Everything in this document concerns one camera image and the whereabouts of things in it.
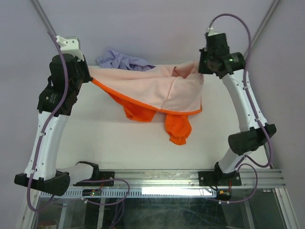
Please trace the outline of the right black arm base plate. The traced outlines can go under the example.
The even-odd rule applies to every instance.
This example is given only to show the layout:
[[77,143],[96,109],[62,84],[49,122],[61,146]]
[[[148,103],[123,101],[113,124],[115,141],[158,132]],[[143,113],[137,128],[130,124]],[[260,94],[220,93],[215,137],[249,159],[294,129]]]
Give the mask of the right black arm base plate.
[[232,172],[229,174],[217,174],[215,171],[199,171],[199,186],[241,186],[240,174]]

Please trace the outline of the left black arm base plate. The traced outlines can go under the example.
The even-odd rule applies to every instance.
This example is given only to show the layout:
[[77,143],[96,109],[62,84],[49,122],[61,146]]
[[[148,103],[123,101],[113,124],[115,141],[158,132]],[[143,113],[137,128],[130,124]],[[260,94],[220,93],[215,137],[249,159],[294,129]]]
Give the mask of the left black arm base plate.
[[90,179],[87,182],[80,181],[73,186],[75,187],[113,187],[115,172],[114,171],[99,171],[97,178]]

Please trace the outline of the orange jacket with pink lining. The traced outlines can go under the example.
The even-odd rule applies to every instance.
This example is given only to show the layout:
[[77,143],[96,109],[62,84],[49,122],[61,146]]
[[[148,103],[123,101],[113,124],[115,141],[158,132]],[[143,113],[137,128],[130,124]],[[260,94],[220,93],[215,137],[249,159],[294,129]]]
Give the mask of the orange jacket with pink lining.
[[204,75],[196,62],[157,65],[144,72],[97,67],[89,72],[92,82],[123,107],[127,118],[151,122],[156,113],[163,113],[169,140],[186,144],[192,131],[188,117],[203,109]]

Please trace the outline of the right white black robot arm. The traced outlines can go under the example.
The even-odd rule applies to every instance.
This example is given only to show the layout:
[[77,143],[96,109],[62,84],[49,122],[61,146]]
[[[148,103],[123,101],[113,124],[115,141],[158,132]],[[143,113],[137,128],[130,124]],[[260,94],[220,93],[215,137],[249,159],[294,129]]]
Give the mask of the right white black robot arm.
[[229,149],[215,164],[213,180],[219,185],[230,179],[241,160],[264,145],[275,133],[262,114],[250,86],[245,60],[241,53],[231,53],[225,33],[207,32],[206,46],[200,49],[198,72],[216,74],[225,85],[239,122],[239,133],[228,137]]

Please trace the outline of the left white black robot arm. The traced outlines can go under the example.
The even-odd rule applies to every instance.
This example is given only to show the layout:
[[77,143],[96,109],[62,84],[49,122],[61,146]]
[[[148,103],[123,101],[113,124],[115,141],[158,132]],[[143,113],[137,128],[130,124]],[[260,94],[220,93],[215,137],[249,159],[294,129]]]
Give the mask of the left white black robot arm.
[[82,181],[96,185],[100,180],[99,166],[80,161],[76,165],[56,169],[59,145],[64,127],[83,83],[93,80],[86,59],[64,54],[67,75],[61,58],[56,55],[49,64],[51,75],[39,95],[38,129],[30,161],[23,173],[14,178],[16,185],[30,187],[55,196],[62,196],[70,185]]

